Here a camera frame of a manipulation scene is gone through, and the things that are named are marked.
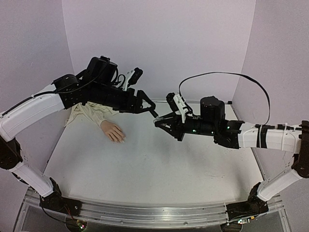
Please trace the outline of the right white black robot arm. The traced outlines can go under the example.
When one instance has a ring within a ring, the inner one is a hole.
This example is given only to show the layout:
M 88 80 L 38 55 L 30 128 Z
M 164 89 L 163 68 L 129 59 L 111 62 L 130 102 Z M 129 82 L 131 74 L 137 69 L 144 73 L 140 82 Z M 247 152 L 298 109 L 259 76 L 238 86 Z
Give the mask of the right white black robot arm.
M 294 182 L 309 176 L 309 123 L 299 125 L 260 125 L 225 118 L 225 103 L 214 96 L 200 100 L 200 114 L 189 111 L 183 98 L 170 93 L 167 96 L 172 113 L 157 117 L 154 125 L 182 141 L 186 133 L 212 136 L 214 143 L 226 148 L 263 148 L 290 152 L 293 163 L 272 179 L 254 187 L 249 201 L 263 202 Z

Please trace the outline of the clear nail polish bottle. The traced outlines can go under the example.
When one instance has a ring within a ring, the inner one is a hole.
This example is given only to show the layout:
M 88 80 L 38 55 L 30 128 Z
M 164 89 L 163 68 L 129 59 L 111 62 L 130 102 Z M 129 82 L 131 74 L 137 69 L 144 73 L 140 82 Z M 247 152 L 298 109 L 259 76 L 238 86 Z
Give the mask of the clear nail polish bottle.
M 164 120 L 165 120 L 165 119 L 164 119 L 163 117 L 158 116 L 158 117 L 155 118 L 154 123 L 155 123 L 155 124 L 156 124 L 156 123 L 161 124 L 161 123 L 164 122 Z

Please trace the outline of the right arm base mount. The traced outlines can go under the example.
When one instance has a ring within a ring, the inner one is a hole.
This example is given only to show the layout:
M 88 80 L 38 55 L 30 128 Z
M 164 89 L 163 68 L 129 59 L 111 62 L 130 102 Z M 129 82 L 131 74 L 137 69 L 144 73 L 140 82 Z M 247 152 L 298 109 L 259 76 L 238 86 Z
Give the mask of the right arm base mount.
M 256 194 L 250 194 L 246 201 L 229 203 L 226 206 L 228 222 L 255 217 L 268 211 L 267 202 L 258 198 Z

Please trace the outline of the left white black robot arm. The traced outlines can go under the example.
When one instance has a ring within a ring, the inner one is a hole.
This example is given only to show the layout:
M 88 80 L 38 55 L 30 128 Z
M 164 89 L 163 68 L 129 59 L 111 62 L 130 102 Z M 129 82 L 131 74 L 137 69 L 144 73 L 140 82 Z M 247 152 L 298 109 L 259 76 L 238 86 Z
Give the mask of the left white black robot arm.
M 109 58 L 93 57 L 87 68 L 77 75 L 67 74 L 53 81 L 40 92 L 24 99 L 0 115 L 0 167 L 21 178 L 26 184 L 46 197 L 55 211 L 65 207 L 58 184 L 41 171 L 31 167 L 21 155 L 16 136 L 41 119 L 78 103 L 94 102 L 109 106 L 120 113 L 141 114 L 150 112 L 157 117 L 155 104 L 142 90 L 135 91 L 143 71 L 130 71 L 123 87 L 117 87 L 117 64 Z

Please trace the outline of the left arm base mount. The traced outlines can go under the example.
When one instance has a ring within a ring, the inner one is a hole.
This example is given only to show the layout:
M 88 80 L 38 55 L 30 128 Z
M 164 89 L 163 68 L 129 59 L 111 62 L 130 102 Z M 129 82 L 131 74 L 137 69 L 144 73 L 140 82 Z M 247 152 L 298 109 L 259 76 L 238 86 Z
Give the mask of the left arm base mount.
M 53 192 L 46 197 L 40 196 L 40 206 L 51 211 L 71 216 L 79 216 L 82 202 L 72 198 L 63 197 L 59 192 Z

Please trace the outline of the black nail polish brush cap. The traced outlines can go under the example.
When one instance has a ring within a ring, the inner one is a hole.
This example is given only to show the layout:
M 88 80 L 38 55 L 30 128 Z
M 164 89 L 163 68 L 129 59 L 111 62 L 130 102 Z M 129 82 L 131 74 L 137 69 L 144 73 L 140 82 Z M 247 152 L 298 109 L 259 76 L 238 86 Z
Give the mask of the black nail polish brush cap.
M 158 118 L 158 117 L 159 117 L 158 113 L 157 113 L 154 109 L 150 110 L 149 112 L 151 113 L 151 115 L 152 115 L 154 118 Z

